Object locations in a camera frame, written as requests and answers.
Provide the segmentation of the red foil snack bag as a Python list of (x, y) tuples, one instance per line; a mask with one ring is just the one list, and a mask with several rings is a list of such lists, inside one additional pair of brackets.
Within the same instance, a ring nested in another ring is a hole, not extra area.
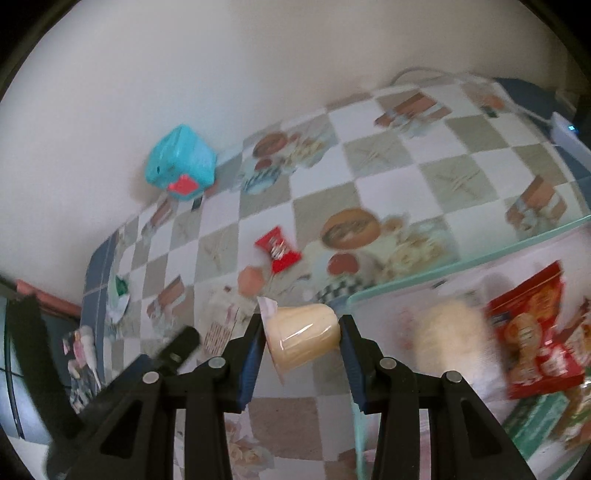
[(563, 290), (562, 264), (555, 261), (486, 307), (513, 400), (565, 391), (584, 380), (583, 366), (558, 339)]

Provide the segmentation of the clear round white cake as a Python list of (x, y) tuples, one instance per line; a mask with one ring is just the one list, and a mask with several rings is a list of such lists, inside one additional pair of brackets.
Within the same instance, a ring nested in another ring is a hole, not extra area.
[(443, 297), (410, 308), (415, 371), (442, 376), (459, 372), (479, 392), (501, 377), (495, 340), (482, 308), (465, 297)]

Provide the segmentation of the green snack packet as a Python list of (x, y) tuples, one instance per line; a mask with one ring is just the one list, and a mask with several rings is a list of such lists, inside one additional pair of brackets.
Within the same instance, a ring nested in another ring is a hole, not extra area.
[(525, 460), (547, 440), (568, 405), (569, 400), (562, 392), (518, 401), (503, 428)]

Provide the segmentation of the crumpled white wrapper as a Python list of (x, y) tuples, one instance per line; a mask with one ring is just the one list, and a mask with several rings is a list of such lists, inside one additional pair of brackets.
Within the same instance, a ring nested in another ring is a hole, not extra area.
[(220, 356), (229, 341), (242, 337), (254, 311), (256, 301), (243, 297), (235, 288), (214, 288), (205, 300), (199, 318), (201, 359)]

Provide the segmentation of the torn silver green wrapper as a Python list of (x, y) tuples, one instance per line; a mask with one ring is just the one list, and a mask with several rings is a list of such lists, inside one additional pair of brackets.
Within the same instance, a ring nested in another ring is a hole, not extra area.
[(127, 282), (115, 275), (107, 286), (107, 314), (113, 324), (120, 322), (130, 299)]

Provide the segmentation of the brown bread snack packet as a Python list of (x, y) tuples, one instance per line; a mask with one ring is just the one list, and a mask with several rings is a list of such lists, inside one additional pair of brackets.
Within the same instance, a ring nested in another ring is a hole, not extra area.
[(562, 442), (566, 449), (590, 441), (590, 369), (585, 371), (583, 382), (563, 392), (568, 405), (554, 427), (551, 438)]

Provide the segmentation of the teal rimmed white tray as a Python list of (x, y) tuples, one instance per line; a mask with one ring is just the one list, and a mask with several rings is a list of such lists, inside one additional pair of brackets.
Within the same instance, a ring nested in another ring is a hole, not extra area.
[(584, 376), (553, 341), (590, 294), (590, 222), (349, 298), (341, 354), (362, 479), (532, 479)]

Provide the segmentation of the small red candy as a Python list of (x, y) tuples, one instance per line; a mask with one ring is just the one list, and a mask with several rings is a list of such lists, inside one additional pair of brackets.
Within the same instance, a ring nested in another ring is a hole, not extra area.
[(303, 259), (301, 252), (287, 241), (280, 226), (276, 226), (254, 242), (257, 248), (270, 256), (270, 268), (273, 274), (290, 269)]

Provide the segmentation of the teal toy box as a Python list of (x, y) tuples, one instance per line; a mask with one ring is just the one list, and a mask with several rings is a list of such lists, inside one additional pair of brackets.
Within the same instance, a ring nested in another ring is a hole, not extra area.
[(169, 196), (188, 201), (214, 184), (217, 155), (189, 126), (173, 128), (152, 148), (145, 181)]

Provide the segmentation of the patterned checkered tablecloth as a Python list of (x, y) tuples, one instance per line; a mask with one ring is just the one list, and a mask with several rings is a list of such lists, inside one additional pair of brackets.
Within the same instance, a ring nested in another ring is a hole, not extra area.
[[(480, 77), (398, 85), (276, 123), (218, 157), (211, 192), (167, 195), (92, 255), (82, 322), (116, 379), (247, 267), (283, 306), (349, 297), (501, 250), (586, 217), (590, 173), (550, 138), (558, 104)], [(254, 245), (276, 226), (303, 259), (273, 274)], [(130, 299), (113, 324), (107, 286)]]

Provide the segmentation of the white power strip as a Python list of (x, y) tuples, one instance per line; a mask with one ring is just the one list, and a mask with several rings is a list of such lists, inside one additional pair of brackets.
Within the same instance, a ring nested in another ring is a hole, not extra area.
[(558, 112), (551, 116), (550, 138), (587, 170), (591, 168), (591, 150), (579, 139), (574, 125)]

